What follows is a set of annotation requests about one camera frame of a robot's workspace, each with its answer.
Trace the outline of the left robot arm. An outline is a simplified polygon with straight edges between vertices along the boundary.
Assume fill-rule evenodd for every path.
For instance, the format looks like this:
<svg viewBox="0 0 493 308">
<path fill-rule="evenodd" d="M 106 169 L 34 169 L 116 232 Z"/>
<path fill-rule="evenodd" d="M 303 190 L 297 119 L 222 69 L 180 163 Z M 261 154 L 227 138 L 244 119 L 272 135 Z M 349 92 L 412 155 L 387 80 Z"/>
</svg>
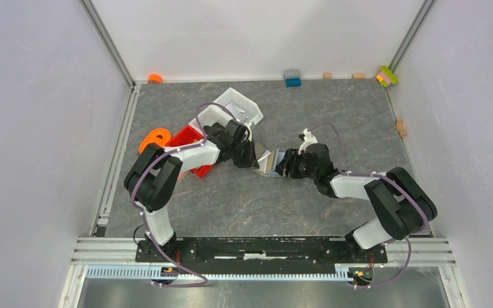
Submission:
<svg viewBox="0 0 493 308">
<path fill-rule="evenodd" d="M 232 160 L 239 168 L 257 166 L 251 129 L 237 120 L 225 126 L 204 126 L 200 141 L 178 147 L 151 143 L 139 155 L 124 180 L 132 205 L 139 210 L 152 254 L 160 261 L 176 253 L 176 233 L 168 216 L 178 176 L 202 166 Z"/>
</svg>

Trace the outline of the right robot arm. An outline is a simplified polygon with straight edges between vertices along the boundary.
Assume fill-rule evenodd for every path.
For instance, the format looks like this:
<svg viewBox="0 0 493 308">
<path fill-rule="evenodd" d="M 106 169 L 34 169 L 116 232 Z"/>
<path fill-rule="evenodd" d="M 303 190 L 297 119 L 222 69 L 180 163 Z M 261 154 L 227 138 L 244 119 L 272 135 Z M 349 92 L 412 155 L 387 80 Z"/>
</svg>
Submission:
<svg viewBox="0 0 493 308">
<path fill-rule="evenodd" d="M 345 254 L 354 262 L 363 261 L 376 245 L 428 229 L 438 215 L 435 204 L 404 168 L 371 174 L 339 170 L 325 144 L 286 150 L 275 171 L 282 177 L 310 178 L 318 192 L 330 198 L 370 202 L 376 218 L 345 236 Z"/>
</svg>

